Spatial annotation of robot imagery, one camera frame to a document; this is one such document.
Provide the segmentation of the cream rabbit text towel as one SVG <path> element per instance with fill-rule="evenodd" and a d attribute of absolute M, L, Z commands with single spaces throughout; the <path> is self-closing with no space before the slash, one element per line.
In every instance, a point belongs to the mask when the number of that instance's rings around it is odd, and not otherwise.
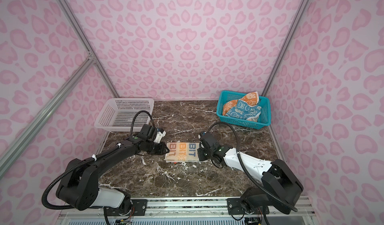
<path fill-rule="evenodd" d="M 199 143 L 167 143 L 170 150 L 166 154 L 167 163 L 199 162 Z"/>

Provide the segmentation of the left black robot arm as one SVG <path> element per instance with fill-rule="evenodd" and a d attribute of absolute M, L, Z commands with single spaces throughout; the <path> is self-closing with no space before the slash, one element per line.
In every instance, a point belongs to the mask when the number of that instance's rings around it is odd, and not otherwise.
<path fill-rule="evenodd" d="M 144 125 L 137 135 L 130 135 L 113 149 L 83 161 L 72 160 L 59 181 L 56 197 L 79 211 L 103 207 L 127 214 L 133 206 L 131 196 L 118 189 L 101 188 L 99 179 L 118 163 L 140 152 L 153 156 L 169 153 L 162 140 L 165 135 L 163 129 Z"/>

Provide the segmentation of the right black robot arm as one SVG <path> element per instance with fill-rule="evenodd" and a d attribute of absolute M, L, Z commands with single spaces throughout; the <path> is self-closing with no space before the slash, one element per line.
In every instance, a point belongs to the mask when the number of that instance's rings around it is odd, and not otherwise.
<path fill-rule="evenodd" d="M 199 160 L 210 160 L 217 168 L 229 167 L 246 174 L 254 186 L 240 198 L 245 213 L 251 214 L 259 207 L 268 206 L 286 215 L 297 212 L 296 203 L 304 187 L 288 165 L 280 159 L 271 162 L 242 153 L 238 136 L 235 139 L 235 147 L 222 145 L 211 133 L 201 132 Z"/>

